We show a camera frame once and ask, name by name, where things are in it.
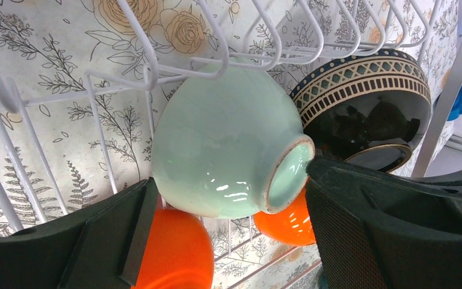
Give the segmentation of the white wire dish rack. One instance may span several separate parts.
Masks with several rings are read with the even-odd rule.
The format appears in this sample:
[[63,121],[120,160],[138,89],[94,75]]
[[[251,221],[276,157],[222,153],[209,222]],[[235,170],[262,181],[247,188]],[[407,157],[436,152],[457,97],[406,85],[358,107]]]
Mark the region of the white wire dish rack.
[[[291,48],[284,48],[282,41],[280,40],[278,31],[275,25],[272,23],[271,19],[268,17],[268,13],[265,11],[264,7],[258,3],[258,1],[252,1],[255,9],[258,11],[258,14],[262,20],[266,23],[268,29],[273,33],[276,38],[276,48],[263,51],[263,54],[249,54],[243,52],[230,52],[229,45],[227,44],[227,38],[223,30],[221,29],[220,25],[216,20],[212,17],[212,12],[208,6],[207,1],[199,1],[199,6],[202,9],[204,15],[208,18],[211,28],[213,32],[217,35],[218,39],[220,40],[220,49],[217,50],[220,53],[219,57],[217,58],[208,58],[208,57],[191,57],[188,60],[187,69],[183,69],[178,65],[169,65],[169,64],[161,64],[156,56],[156,52],[152,48],[151,40],[149,36],[152,37],[152,33],[146,34],[145,29],[143,28],[142,24],[139,23],[137,16],[135,15],[134,11],[131,9],[131,5],[127,1],[117,1],[121,11],[123,12],[124,16],[127,18],[130,27],[133,30],[132,35],[137,36],[137,39],[143,45],[143,49],[146,51],[146,64],[143,66],[143,80],[142,82],[139,81],[131,81],[124,79],[120,76],[108,74],[102,71],[102,69],[94,70],[94,69],[87,69],[84,72],[84,76],[87,78],[87,83],[90,84],[91,77],[107,79],[111,82],[116,83],[116,86],[111,86],[108,89],[103,89],[103,93],[111,93],[111,92],[123,92],[129,90],[137,90],[141,91],[145,94],[145,100],[143,103],[147,104],[147,115],[148,115],[148,122],[149,122],[149,129],[151,139],[154,136],[156,126],[160,119],[161,114],[163,113],[166,105],[168,104],[169,100],[173,97],[175,92],[178,88],[182,85],[184,81],[188,78],[204,78],[204,79],[217,79],[220,78],[226,71],[226,69],[230,66],[230,59],[232,57],[238,58],[246,58],[251,61],[251,69],[265,71],[267,72],[272,79],[274,79],[286,92],[286,94],[291,98],[290,94],[292,89],[310,72],[313,72],[315,69],[319,68],[320,66],[324,65],[325,63],[337,59],[337,58],[346,58],[351,55],[356,56],[367,56],[372,55],[379,51],[380,49],[396,49],[399,51],[404,47],[414,47],[419,45],[418,43],[409,44],[409,45],[402,45],[401,43],[397,43],[394,45],[384,44],[384,34],[382,34],[382,40],[378,43],[371,43],[371,42],[363,42],[361,41],[361,32],[356,26],[356,19],[355,16],[352,16],[346,6],[340,2],[336,1],[345,13],[346,18],[348,19],[348,23],[350,24],[351,30],[353,34],[349,34],[349,36],[353,35],[354,37],[350,37],[349,40],[343,40],[341,42],[326,42],[324,37],[322,36],[321,29],[314,18],[310,8],[307,5],[307,1],[298,1],[301,8],[303,8],[304,14],[307,17],[310,17],[310,23],[313,25],[314,28],[317,28],[316,32],[318,33],[318,44],[312,47],[300,47],[298,46],[291,46]],[[387,25],[389,24],[389,20],[392,16],[392,13],[398,18],[399,22],[401,23],[402,27],[405,28],[405,23],[403,21],[402,16],[397,9],[396,4],[393,4],[392,1],[390,2],[390,10],[388,12],[388,19]],[[411,55],[420,65],[422,68],[427,81],[428,86],[431,91],[431,87],[429,85],[429,77],[425,73],[422,67],[422,57],[424,57],[424,49],[427,46],[426,39],[427,35],[421,40],[422,41],[422,48],[420,49],[420,54],[417,58],[415,58],[411,53],[403,51],[409,55]],[[264,53],[268,53],[268,51],[272,51],[273,57],[269,57],[268,54],[265,56]],[[395,176],[402,177],[403,168],[406,165],[411,165],[413,168],[413,176],[422,176],[424,170],[426,169],[430,158],[433,154],[433,147],[437,143],[436,137],[437,134],[440,132],[443,121],[446,119],[449,109],[451,107],[451,102],[455,98],[455,94],[458,91],[458,88],[462,81],[462,45],[460,50],[455,52],[454,61],[451,63],[451,68],[448,73],[448,77],[442,87],[442,90],[439,94],[436,94],[435,101],[432,101],[433,94],[431,93],[431,114],[430,114],[430,121],[428,124],[428,128],[422,140],[417,145],[415,150],[413,151],[412,157],[401,167],[398,169],[391,171],[391,172],[382,172],[388,173]],[[111,181],[112,185],[112,195],[115,195],[126,188],[146,179],[153,179],[152,175],[152,165],[151,165],[151,154],[152,154],[152,141],[151,141],[151,152],[150,152],[150,175],[146,179],[142,179],[137,181],[134,184],[131,184],[124,188],[121,191],[117,191],[115,180],[114,180],[114,173],[111,167],[108,150],[106,148],[105,137],[100,126],[99,120],[99,113],[97,112],[97,106],[94,103],[95,95],[96,94],[103,94],[102,91],[95,92],[93,87],[90,86],[87,89],[88,100],[91,102],[93,117],[95,118],[95,127],[100,139],[100,145],[102,148],[102,154],[105,157],[105,162],[107,163],[107,172],[109,176],[109,180]],[[63,216],[66,216],[70,213],[66,212],[66,207],[63,202],[63,199],[60,196],[59,189],[57,188],[56,181],[52,176],[51,168],[46,159],[46,155],[43,151],[43,148],[39,142],[39,139],[36,135],[35,128],[29,119],[29,114],[26,111],[26,107],[31,106],[31,102],[33,104],[36,103],[46,103],[51,102],[59,102],[62,100],[68,100],[73,98],[70,96],[44,96],[39,99],[31,100],[29,102],[25,102],[23,97],[20,94],[17,84],[14,81],[14,78],[11,76],[3,76],[0,72],[0,111],[5,110],[10,113],[14,114],[21,114],[24,118],[24,122],[26,123],[27,132],[30,135],[30,139],[34,144],[35,151],[38,153],[38,156],[41,158],[42,166],[41,168],[45,169],[45,172],[48,173],[49,180],[52,181],[52,185],[56,186],[57,194],[60,198],[60,205],[63,209]],[[17,156],[14,143],[10,139],[9,133],[2,127],[0,124],[0,141],[4,146],[4,151],[8,154],[10,159],[12,160],[12,165],[16,170],[18,177],[20,178],[21,184],[23,186],[24,191],[28,195],[28,199],[31,202],[33,209],[38,217],[41,220],[42,224],[50,222],[45,221],[45,214],[41,204],[38,201],[38,197],[32,188],[29,178],[25,173],[25,169],[23,168],[23,163]],[[316,153],[316,146],[315,146],[315,158],[324,157],[320,156]],[[305,188],[307,193],[307,185],[310,181],[310,176],[308,175]],[[2,209],[5,218],[7,219],[8,224],[12,229],[12,234],[17,233],[24,228],[22,222],[19,220],[16,210],[12,207],[10,197],[5,192],[2,181],[0,181],[0,208]],[[160,195],[158,190],[158,198],[161,198],[162,205],[164,208],[168,209],[175,209],[179,210],[170,204],[168,204],[165,199]],[[213,253],[214,253],[214,277],[212,281],[211,288],[213,288],[213,282],[215,279],[215,272],[216,272],[216,263],[221,259],[231,256],[232,252],[237,251],[245,244],[252,244],[253,240],[258,237],[267,237],[266,235],[262,234],[254,224],[253,215],[243,217],[240,219],[216,219],[210,217],[203,217],[200,215],[195,215],[198,219],[200,219],[206,228],[212,242]],[[298,275],[297,278],[288,282],[287,284],[283,285],[281,288],[314,288],[316,285],[316,281],[318,281],[318,272],[322,267],[321,257],[319,255],[319,250],[317,243],[309,246],[290,246],[289,249],[283,253],[282,255],[278,256],[271,261],[268,261],[266,264],[261,265],[259,268],[255,269],[252,273],[246,275],[242,279],[235,281],[227,288],[238,288],[239,284],[250,280],[252,277],[256,276],[258,273],[262,273],[266,269],[270,268],[272,265],[278,263],[283,258],[288,256],[290,253],[294,252],[297,249],[304,249],[309,246],[316,246],[317,249],[317,259],[314,263],[310,265],[310,267],[304,271],[304,273]]]

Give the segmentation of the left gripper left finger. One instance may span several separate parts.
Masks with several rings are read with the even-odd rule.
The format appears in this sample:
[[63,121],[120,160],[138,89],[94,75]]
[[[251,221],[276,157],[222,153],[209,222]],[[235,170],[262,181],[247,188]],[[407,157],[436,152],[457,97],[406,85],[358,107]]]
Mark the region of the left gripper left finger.
[[150,178],[74,213],[0,237],[0,288],[136,285],[157,198]]

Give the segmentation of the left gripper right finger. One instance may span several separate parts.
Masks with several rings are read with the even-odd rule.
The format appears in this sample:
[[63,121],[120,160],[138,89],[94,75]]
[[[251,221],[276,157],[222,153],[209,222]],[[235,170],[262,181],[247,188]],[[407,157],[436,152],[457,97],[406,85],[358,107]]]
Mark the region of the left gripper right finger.
[[321,288],[462,288],[462,170],[403,178],[318,157],[306,201]]

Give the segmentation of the black gold-rimmed bowl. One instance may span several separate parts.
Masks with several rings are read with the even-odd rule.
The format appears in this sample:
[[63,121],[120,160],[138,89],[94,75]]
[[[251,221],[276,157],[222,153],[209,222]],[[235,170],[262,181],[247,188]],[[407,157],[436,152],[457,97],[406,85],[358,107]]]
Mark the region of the black gold-rimmed bowl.
[[427,78],[411,55],[396,49],[331,60],[290,96],[318,155],[381,172],[412,157],[430,121]]

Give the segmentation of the orange bowl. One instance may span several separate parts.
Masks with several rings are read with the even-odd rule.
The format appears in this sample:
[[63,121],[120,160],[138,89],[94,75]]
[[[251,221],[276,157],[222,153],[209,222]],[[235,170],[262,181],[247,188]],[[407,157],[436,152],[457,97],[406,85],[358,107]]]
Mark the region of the orange bowl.
[[304,187],[296,199],[277,214],[258,212],[254,224],[264,235],[291,246],[309,246],[316,243],[306,204]]
[[134,288],[211,288],[211,238],[196,216],[164,208],[159,197]]

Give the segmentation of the pale green bowl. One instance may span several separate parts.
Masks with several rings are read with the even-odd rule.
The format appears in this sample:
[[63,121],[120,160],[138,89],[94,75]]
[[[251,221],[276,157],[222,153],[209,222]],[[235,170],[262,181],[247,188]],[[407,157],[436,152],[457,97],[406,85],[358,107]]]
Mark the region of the pale green bowl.
[[315,145],[283,88],[232,57],[217,79],[188,78],[152,138],[152,175],[171,206],[240,219],[284,210],[305,186]]

